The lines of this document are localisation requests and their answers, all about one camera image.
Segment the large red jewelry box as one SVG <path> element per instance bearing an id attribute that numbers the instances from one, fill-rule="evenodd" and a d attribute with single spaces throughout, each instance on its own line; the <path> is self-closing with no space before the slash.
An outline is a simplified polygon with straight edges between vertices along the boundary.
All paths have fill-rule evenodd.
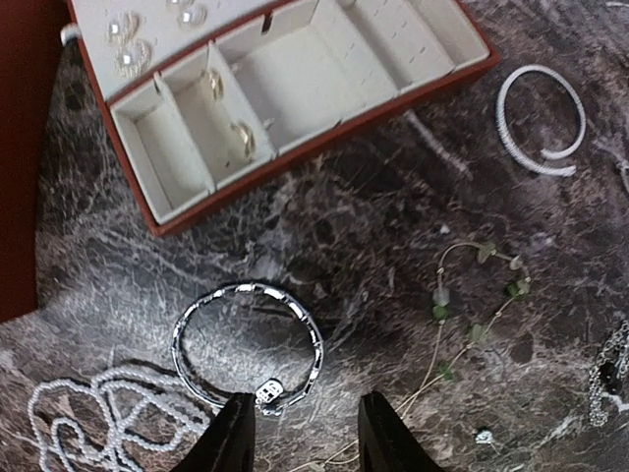
<path id="1" fill-rule="evenodd" d="M 1 320 L 37 308 L 38 171 L 62 46 L 64 1 L 1 3 Z"/>

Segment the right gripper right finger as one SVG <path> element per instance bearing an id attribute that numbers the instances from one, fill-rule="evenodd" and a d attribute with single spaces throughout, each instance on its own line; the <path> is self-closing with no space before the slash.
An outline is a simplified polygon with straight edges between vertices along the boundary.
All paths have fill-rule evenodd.
<path id="1" fill-rule="evenodd" d="M 378 391 L 361 397 L 358 431 L 361 471 L 443 472 Z"/>

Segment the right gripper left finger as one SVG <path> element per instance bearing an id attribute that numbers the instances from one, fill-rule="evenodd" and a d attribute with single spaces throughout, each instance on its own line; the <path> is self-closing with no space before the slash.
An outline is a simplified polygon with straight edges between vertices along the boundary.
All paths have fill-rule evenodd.
<path id="1" fill-rule="evenodd" d="M 234 393 L 171 472 L 248 472 L 254 468 L 255 398 Z"/>

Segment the white bangle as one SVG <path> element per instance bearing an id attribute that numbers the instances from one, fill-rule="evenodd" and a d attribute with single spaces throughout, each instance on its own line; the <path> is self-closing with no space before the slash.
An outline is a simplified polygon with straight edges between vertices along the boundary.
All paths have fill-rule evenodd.
<path id="1" fill-rule="evenodd" d="M 497 93 L 495 125 L 504 150 L 525 170 L 557 178 L 576 174 L 569 158 L 585 140 L 586 109 L 555 70 L 541 64 L 514 70 Z"/>

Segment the small red jewelry tray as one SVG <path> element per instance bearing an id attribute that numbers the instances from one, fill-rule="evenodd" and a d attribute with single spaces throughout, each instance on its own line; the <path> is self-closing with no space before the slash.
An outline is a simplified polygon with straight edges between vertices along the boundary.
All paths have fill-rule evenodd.
<path id="1" fill-rule="evenodd" d="M 115 152 L 152 234 L 184 230 L 499 55 L 460 1 L 72 1 Z"/>

